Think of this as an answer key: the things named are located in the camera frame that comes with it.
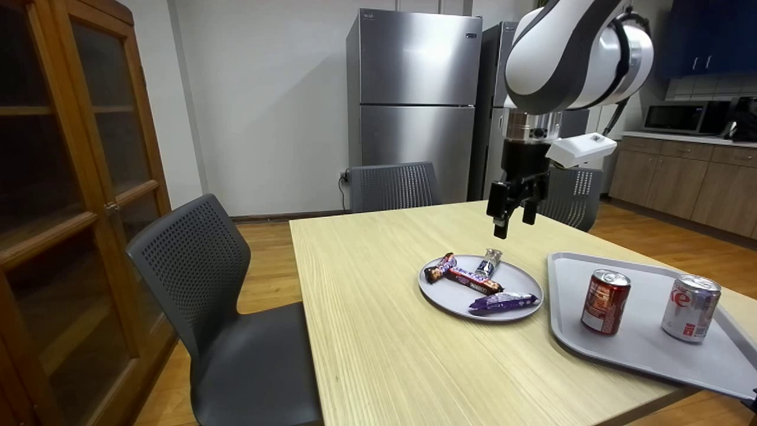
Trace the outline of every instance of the wooden table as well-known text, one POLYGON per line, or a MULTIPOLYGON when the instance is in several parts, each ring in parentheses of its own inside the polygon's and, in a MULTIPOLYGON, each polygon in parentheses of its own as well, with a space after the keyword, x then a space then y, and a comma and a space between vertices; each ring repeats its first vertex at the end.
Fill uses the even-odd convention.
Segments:
MULTIPOLYGON (((326 424, 599 424, 680 395, 563 350, 546 306, 524 321, 477 324, 429 306, 413 280, 447 251, 490 247, 544 290, 552 251, 658 266, 652 258, 549 217, 522 225, 519 213, 507 238, 493 238, 479 200, 293 221, 291 236, 326 424)), ((724 290, 722 306, 757 324, 757 301, 724 290)))

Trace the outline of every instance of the gray tray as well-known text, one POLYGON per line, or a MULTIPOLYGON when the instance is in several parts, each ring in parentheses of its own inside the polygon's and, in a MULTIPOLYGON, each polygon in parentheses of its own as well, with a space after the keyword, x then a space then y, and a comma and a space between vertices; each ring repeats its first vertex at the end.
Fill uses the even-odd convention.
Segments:
POLYGON ((699 345, 677 340, 660 329, 677 274, 677 270, 610 258, 552 253, 549 256, 550 334, 569 350, 594 359, 755 399, 757 345, 724 311, 716 311, 699 345), (588 276, 599 267, 613 267, 632 280, 614 337, 601 337, 580 324, 588 276))

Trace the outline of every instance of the white wall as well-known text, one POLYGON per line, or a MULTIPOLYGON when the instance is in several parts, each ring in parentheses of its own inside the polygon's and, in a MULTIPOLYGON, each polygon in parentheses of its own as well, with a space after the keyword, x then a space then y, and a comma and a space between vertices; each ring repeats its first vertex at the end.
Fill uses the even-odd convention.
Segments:
POLYGON ((134 34, 155 122, 167 197, 180 206, 203 193, 192 121, 181 84, 181 67, 167 15, 167 0, 119 0, 134 15, 134 34))
POLYGON ((472 17, 481 17, 481 28, 496 22, 517 22, 522 15, 531 11, 537 0, 472 0, 472 17))
MULTIPOLYGON (((394 0, 175 0, 206 190, 231 215, 339 211, 347 165, 344 35, 394 0)), ((513 19, 524 0, 479 0, 513 19)))
POLYGON ((668 83, 671 102, 757 96, 755 75, 690 75, 668 83))

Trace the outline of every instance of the kitchen counter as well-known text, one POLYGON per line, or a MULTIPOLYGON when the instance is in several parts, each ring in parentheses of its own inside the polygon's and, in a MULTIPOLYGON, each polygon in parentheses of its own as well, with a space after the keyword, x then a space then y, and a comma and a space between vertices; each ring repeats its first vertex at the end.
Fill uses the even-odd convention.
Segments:
POLYGON ((749 146, 757 148, 757 142, 731 142, 724 137, 697 137, 697 135, 671 135, 671 133, 622 133, 623 137, 647 137, 647 140, 668 140, 688 144, 724 144, 724 146, 749 146))

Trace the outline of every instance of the refrigerator door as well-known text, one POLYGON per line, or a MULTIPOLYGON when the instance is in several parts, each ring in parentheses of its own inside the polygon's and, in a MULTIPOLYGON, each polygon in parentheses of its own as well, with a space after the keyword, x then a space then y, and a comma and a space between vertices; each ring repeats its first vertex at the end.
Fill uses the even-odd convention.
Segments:
POLYGON ((472 105, 479 17, 360 11, 362 105, 472 105))
POLYGON ((515 22, 500 22, 486 28, 479 37, 477 94, 474 94, 474 128, 471 153, 471 187, 468 198, 481 198, 490 191, 490 137, 500 135, 500 122, 493 122, 503 112, 503 56, 511 50, 515 22))
POLYGON ((429 161, 440 200, 465 200, 471 106, 362 106, 362 164, 429 161))
POLYGON ((506 54, 513 48, 513 35, 515 35, 517 22, 500 22, 496 28, 498 42, 496 42, 496 73, 493 73, 493 106, 503 106, 506 96, 506 83, 503 83, 503 63, 506 54))
POLYGON ((503 164, 506 115, 507 115, 507 108, 491 112, 486 165, 484 165, 484 191, 481 191, 484 198, 490 198, 491 182, 498 182, 503 177, 500 164, 503 164))

